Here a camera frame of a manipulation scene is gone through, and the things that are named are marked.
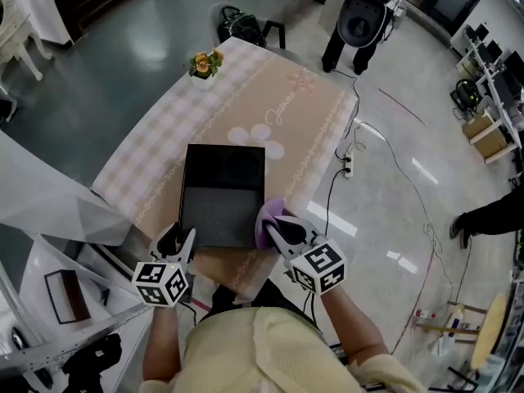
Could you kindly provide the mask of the person's black trousers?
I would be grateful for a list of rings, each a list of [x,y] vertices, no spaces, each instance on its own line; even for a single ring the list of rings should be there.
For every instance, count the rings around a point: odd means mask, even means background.
[[[212,306],[210,312],[207,313],[201,320],[210,318],[216,314],[241,309],[243,305],[234,304],[237,294],[231,291],[226,286],[219,285],[212,296]],[[310,323],[313,327],[318,329],[317,323],[302,312],[296,305],[289,301],[280,289],[270,280],[267,279],[261,287],[255,299],[246,303],[247,308],[265,307],[265,308],[279,308],[288,310],[297,316]]]

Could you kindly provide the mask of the purple cloth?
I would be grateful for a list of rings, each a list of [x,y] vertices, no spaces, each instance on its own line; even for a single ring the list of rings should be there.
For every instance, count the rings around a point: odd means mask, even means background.
[[[271,225],[279,230],[275,217],[282,215],[284,209],[285,201],[281,197],[268,199],[260,208],[255,221],[255,246],[258,250],[267,250],[275,246],[267,226]]]

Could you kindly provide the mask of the black stool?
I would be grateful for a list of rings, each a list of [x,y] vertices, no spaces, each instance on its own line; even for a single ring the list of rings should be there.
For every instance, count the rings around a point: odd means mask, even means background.
[[[268,37],[269,32],[270,32],[270,30],[272,28],[275,28],[278,31],[279,47],[282,50],[285,50],[287,45],[286,45],[286,30],[285,30],[284,24],[279,23],[279,22],[274,21],[274,20],[267,20],[265,22],[264,28],[262,30],[262,34],[263,34],[264,38]]]

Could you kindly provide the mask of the black box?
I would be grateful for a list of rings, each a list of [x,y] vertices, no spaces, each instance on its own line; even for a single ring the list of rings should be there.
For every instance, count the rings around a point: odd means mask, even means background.
[[[202,247],[254,248],[264,183],[263,147],[188,145],[179,209],[181,230],[195,228]]]

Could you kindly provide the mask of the white desk with monitors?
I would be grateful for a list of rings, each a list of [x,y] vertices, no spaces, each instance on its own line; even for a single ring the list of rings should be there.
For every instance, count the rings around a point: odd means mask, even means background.
[[[520,132],[524,128],[524,80],[517,78],[510,60],[502,60],[502,49],[496,41],[485,42],[487,29],[466,26],[462,32],[465,53],[456,65],[461,79],[475,82],[481,101],[473,111],[461,111],[466,120],[488,111],[494,120],[503,121],[503,133],[518,149],[524,147]]]

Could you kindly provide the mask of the black handbag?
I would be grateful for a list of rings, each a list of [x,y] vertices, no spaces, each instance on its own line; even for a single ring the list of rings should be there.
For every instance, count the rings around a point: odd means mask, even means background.
[[[221,8],[217,33],[221,43],[234,37],[258,47],[266,47],[266,39],[256,17],[236,7]]]

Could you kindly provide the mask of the person's left forearm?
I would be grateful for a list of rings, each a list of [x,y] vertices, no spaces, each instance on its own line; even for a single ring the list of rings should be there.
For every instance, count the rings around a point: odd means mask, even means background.
[[[143,362],[143,381],[170,382],[182,368],[175,308],[155,307]]]

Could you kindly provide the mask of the cardboard box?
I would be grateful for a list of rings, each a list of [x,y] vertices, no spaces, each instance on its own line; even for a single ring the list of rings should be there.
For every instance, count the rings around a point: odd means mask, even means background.
[[[488,111],[484,111],[467,120],[462,125],[462,132],[488,165],[518,149],[516,142],[507,140],[503,128],[501,119],[494,120]]]

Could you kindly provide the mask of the person's pale yellow shirt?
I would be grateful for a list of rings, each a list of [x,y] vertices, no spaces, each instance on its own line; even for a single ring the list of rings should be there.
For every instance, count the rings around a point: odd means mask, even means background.
[[[245,308],[212,316],[187,338],[174,393],[364,393],[382,384],[394,393],[426,393],[393,356],[345,367],[304,319],[284,309]]]

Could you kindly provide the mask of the potted orange flowers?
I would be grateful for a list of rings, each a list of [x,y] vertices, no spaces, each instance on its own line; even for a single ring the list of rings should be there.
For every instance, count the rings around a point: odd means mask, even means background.
[[[202,90],[209,90],[215,84],[215,77],[222,66],[224,55],[217,48],[212,52],[198,52],[189,61],[188,75],[192,83]]]

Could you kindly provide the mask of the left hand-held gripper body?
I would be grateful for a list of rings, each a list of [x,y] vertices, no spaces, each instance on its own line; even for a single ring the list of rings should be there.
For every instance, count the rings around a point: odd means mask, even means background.
[[[165,308],[189,303],[195,277],[188,272],[193,250],[181,250],[177,255],[166,258],[162,258],[158,251],[149,251],[148,255],[149,261],[137,263],[132,279],[142,302]]]

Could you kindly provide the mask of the round wooden stool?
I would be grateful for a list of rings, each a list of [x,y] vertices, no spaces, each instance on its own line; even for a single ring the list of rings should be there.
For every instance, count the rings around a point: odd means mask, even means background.
[[[440,335],[438,340],[454,339],[455,344],[473,345],[469,368],[478,370],[485,364],[499,338],[507,303],[507,296],[503,292],[495,296],[488,309],[448,301],[447,304],[451,305],[452,309],[446,325],[415,323],[415,327],[421,328],[424,332],[438,333]],[[467,312],[479,314],[483,318],[479,328],[460,327]]]

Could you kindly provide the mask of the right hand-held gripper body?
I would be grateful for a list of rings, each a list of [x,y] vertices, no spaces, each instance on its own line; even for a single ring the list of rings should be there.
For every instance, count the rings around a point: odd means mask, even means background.
[[[294,282],[319,296],[346,279],[346,255],[332,238],[308,247],[285,265]]]

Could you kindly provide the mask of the person's right forearm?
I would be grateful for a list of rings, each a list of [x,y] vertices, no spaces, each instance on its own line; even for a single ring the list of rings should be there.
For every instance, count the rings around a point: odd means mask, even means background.
[[[362,364],[374,356],[389,354],[377,326],[340,286],[320,298],[349,364]]]

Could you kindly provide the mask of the white display shelf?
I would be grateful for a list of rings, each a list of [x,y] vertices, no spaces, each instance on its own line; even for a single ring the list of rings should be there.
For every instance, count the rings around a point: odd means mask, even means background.
[[[74,270],[91,318],[60,325],[44,276]],[[0,392],[21,376],[13,366],[51,364],[62,392],[66,360],[106,335],[120,335],[119,363],[101,374],[103,393],[137,393],[152,312],[138,299],[128,268],[104,246],[69,243],[60,251],[39,234],[0,232]]]

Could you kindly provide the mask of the white vanity table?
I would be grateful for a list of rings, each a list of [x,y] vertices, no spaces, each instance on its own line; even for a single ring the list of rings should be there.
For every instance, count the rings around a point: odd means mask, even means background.
[[[29,17],[21,15],[12,0],[0,0],[0,70],[12,59],[16,59],[22,61],[33,76],[41,81],[43,74],[37,69],[25,47],[29,39],[33,40],[44,59],[50,61],[53,58],[30,24]]]

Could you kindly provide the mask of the black and yellow machine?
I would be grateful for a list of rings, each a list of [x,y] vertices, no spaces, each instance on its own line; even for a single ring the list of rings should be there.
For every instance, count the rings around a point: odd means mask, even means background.
[[[460,79],[450,96],[461,111],[474,111],[481,101],[477,85],[470,79]]]

